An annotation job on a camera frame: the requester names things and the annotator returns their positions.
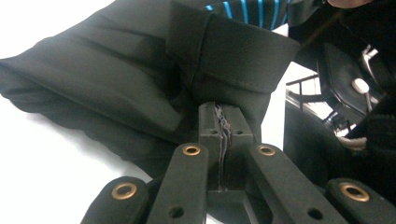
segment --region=brass grommet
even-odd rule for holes
[[[350,184],[350,183],[341,183],[339,185],[341,192],[346,195],[348,198],[358,201],[358,202],[367,202],[370,200],[369,194],[366,190],[361,189],[360,187]]]
[[[126,192],[120,192],[121,189],[127,189],[127,190]],[[117,200],[125,200],[134,196],[136,191],[137,191],[137,186],[135,184],[120,183],[111,191],[111,196],[113,196],[113,198]]]
[[[264,156],[274,156],[276,153],[273,148],[265,147],[265,146],[259,146],[257,147],[257,150],[259,151],[260,154]]]
[[[201,152],[201,149],[198,147],[184,147],[183,153],[188,156],[196,156]]]

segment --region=black fabric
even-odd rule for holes
[[[396,53],[396,1],[374,0],[362,7],[345,10],[341,19],[353,35],[378,51]]]
[[[117,199],[131,192],[132,186],[135,192],[126,199]],[[110,181],[101,190],[99,195],[88,208],[87,213],[81,220],[81,224],[138,224],[145,220],[149,203],[149,190],[145,182],[138,178],[123,176]]]
[[[325,3],[321,0],[290,1],[288,6],[289,27],[305,23]]]
[[[369,116],[366,136],[369,156],[357,158],[354,169],[364,183],[396,204],[395,116]]]
[[[118,0],[1,60],[0,93],[21,110],[84,131],[151,176],[163,174],[207,101],[241,107],[260,139],[270,93],[298,45],[205,10],[218,2]],[[223,37],[231,43],[216,39]]]
[[[392,55],[386,55],[389,52],[382,52],[376,54],[370,59],[370,69],[375,78],[375,83],[379,85],[381,90],[390,96],[396,96],[396,58],[393,63],[385,64],[386,61],[392,58]]]
[[[376,105],[373,109],[372,115],[396,115],[396,98],[388,95],[384,95],[384,98]],[[349,132],[347,138],[360,138],[364,137],[367,132],[367,120],[368,117],[359,123],[351,132]]]

